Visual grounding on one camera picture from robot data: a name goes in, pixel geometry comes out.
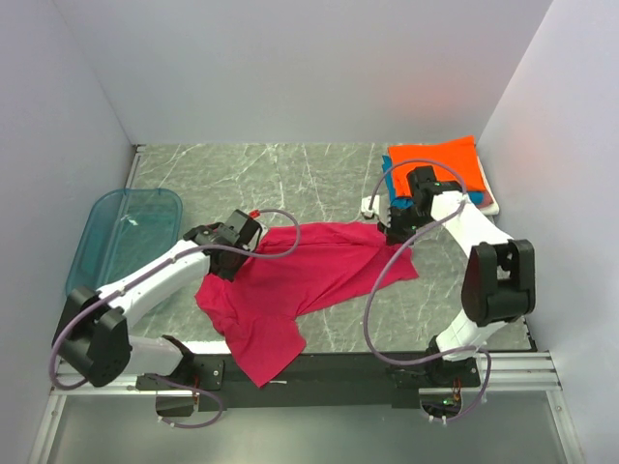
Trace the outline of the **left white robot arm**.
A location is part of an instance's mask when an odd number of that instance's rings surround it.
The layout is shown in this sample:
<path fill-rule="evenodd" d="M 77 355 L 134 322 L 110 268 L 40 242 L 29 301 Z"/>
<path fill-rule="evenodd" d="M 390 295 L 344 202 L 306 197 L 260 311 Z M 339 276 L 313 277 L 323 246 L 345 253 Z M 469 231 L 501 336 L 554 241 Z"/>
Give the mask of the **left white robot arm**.
<path fill-rule="evenodd" d="M 256 214 L 234 211 L 200 225 L 139 270 L 96 290 L 68 296 L 52 342 L 48 372 L 64 361 L 81 383 L 103 387 L 124 373 L 156 374 L 173 389 L 193 376 L 192 352 L 170 336 L 132 336 L 131 328 L 176 291 L 208 274 L 230 280 L 263 231 Z"/>

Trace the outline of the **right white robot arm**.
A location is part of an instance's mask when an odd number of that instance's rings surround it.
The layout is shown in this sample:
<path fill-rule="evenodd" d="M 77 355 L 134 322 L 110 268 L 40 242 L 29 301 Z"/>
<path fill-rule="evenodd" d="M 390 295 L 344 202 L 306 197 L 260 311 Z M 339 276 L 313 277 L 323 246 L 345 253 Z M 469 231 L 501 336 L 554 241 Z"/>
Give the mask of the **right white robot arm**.
<path fill-rule="evenodd" d="M 461 310 L 417 359 L 389 363 L 421 373 L 427 387 L 447 387 L 470 374 L 474 357 L 487 340 L 506 325 L 533 311 L 536 304 L 535 250 L 528 240 L 515 240 L 500 230 L 471 201 L 460 175 L 451 181 L 435 176 L 437 161 L 427 161 L 407 175 L 412 203 L 385 207 L 376 197 L 365 212 L 378 215 L 378 229 L 397 255 L 415 240 L 441 226 L 466 254 L 460 291 Z"/>

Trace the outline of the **pink t-shirt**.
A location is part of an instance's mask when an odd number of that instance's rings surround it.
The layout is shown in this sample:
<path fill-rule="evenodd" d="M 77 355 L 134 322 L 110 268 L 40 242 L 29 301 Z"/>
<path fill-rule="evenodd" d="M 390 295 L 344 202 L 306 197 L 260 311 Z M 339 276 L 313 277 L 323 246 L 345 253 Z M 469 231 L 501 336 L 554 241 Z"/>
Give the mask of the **pink t-shirt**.
<path fill-rule="evenodd" d="M 419 275 L 407 249 L 379 280 L 396 250 L 361 222 L 274 227 L 257 251 L 232 281 L 205 276 L 194 298 L 259 388 L 305 349 L 297 317 L 365 296 L 376 282 L 386 287 Z"/>

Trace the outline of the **folded white t-shirt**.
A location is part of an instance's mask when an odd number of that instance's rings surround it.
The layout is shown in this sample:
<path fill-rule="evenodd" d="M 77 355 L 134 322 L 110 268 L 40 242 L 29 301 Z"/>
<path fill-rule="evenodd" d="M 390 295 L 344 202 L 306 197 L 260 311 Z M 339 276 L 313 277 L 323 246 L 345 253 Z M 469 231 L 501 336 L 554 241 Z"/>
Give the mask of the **folded white t-shirt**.
<path fill-rule="evenodd" d="M 489 207 L 483 208 L 483 209 L 478 208 L 478 209 L 487 217 L 495 217 L 500 213 L 500 207 L 499 207 L 498 201 L 496 200 L 493 194 L 493 191 L 487 179 L 482 161 L 480 159 L 478 159 L 478 165 L 479 165 L 479 170 L 480 170 L 480 173 L 482 175 L 482 178 L 485 184 L 485 189 L 491 194 L 492 199 L 493 199 L 493 203 Z"/>

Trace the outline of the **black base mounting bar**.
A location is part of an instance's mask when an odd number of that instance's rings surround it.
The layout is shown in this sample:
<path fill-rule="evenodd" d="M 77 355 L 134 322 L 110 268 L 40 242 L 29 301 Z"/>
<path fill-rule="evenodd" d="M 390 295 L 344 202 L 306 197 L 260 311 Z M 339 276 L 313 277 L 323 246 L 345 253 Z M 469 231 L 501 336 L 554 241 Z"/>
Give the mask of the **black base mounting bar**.
<path fill-rule="evenodd" d="M 449 391 L 481 384 L 472 358 L 397 366 L 371 353 L 300 355 L 262 387 L 230 355 L 195 355 L 169 376 L 144 374 L 136 381 L 140 391 L 199 388 L 219 397 L 225 409 L 366 405 L 418 409 L 422 389 Z"/>

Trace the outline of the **folded orange t-shirt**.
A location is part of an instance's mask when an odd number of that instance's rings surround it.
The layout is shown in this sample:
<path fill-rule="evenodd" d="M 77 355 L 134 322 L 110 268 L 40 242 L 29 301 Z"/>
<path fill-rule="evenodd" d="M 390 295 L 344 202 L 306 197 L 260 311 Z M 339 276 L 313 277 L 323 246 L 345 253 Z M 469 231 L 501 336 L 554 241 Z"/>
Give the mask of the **folded orange t-shirt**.
<path fill-rule="evenodd" d="M 434 145 L 397 145 L 388 148 L 392 164 L 406 160 L 433 160 L 449 166 L 466 184 L 467 191 L 485 192 L 486 183 L 480 170 L 479 159 L 473 135 Z M 407 163 L 392 171 L 395 190 L 398 197 L 411 196 L 407 175 L 416 167 L 426 165 L 423 162 Z M 430 165 L 439 182 L 456 181 L 457 178 L 443 167 Z"/>

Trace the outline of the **folded blue t-shirt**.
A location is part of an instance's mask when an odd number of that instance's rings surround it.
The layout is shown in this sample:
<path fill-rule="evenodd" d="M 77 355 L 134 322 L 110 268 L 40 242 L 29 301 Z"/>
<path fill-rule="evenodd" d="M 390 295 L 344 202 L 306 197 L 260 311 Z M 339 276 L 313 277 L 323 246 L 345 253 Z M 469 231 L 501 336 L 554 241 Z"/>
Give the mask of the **folded blue t-shirt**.
<path fill-rule="evenodd" d="M 391 158 L 388 155 L 382 156 L 382 170 L 384 172 L 391 168 L 392 164 Z M 392 207 L 405 209 L 413 205 L 413 201 L 410 197 L 397 196 L 392 174 L 389 174 L 385 178 L 385 183 Z M 483 206 L 486 201 L 486 194 L 482 191 L 470 191 L 468 195 L 471 202 L 478 207 Z"/>

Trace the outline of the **folded mauve t-shirt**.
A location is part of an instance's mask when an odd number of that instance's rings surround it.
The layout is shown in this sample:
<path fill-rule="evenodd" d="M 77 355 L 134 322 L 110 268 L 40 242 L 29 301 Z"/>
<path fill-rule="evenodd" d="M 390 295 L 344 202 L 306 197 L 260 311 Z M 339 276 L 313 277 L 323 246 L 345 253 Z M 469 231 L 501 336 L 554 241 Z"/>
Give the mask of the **folded mauve t-shirt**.
<path fill-rule="evenodd" d="M 487 208 L 493 203 L 492 196 L 487 190 L 470 191 L 469 198 L 479 209 Z"/>

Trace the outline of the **teal transparent plastic bin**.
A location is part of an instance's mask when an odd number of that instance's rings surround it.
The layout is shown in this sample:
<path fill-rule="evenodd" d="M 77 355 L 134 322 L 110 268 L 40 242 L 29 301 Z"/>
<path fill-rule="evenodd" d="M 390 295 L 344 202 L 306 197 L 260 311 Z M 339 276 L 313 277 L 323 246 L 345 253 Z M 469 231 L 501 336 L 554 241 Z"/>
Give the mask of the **teal transparent plastic bin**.
<path fill-rule="evenodd" d="M 122 279 L 178 241 L 183 203 L 167 188 L 120 188 L 96 201 L 83 229 L 65 293 Z"/>

